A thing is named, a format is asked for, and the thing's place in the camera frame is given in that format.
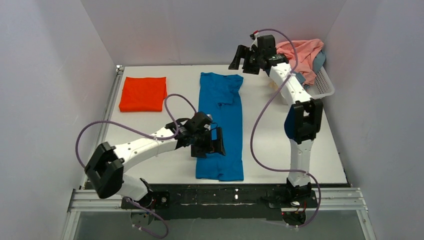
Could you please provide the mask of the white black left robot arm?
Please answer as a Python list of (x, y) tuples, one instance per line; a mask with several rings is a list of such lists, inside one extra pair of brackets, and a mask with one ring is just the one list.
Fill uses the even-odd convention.
[(194, 158), (206, 158), (212, 153), (226, 154), (221, 127), (201, 127), (193, 133), (189, 133), (185, 127), (179, 130), (176, 132), (174, 128), (162, 127), (148, 137), (127, 143), (113, 146), (108, 142), (101, 143), (84, 168), (97, 196), (107, 199), (118, 194), (135, 201), (141, 200), (152, 190), (144, 179), (129, 176), (126, 172), (162, 153), (190, 147)]

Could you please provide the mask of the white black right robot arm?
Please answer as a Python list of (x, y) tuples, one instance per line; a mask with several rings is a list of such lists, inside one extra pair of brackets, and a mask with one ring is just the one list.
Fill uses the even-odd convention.
[(278, 54), (276, 48), (239, 45), (228, 68), (237, 70), (241, 59), (244, 60), (244, 73), (257, 75), (263, 70), (280, 85), (276, 93), (281, 94), (289, 106), (284, 121), (284, 131), (290, 142), (287, 194), (294, 199), (308, 198), (312, 194), (311, 150), (321, 129), (323, 102), (305, 91), (287, 58)]

